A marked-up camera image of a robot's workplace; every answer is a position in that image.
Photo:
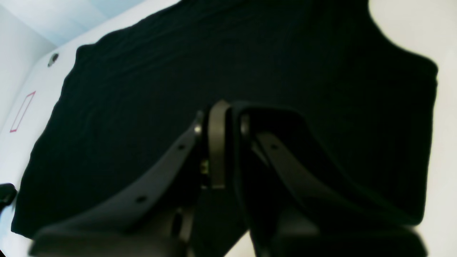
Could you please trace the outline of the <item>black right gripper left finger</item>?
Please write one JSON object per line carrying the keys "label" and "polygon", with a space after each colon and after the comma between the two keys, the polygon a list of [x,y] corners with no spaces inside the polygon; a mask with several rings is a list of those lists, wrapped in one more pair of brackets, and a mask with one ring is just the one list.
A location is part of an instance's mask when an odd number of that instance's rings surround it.
{"label": "black right gripper left finger", "polygon": [[98,206],[47,226],[32,257],[192,257],[189,240],[202,189],[226,187],[227,113],[221,100],[137,181]]}

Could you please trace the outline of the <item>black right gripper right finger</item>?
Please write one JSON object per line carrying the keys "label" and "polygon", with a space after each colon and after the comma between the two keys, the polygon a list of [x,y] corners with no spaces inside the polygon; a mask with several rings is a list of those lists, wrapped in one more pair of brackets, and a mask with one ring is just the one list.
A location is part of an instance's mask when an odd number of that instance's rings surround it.
{"label": "black right gripper right finger", "polygon": [[239,171],[257,257],[426,257],[413,229],[315,177],[273,124],[240,118]]}

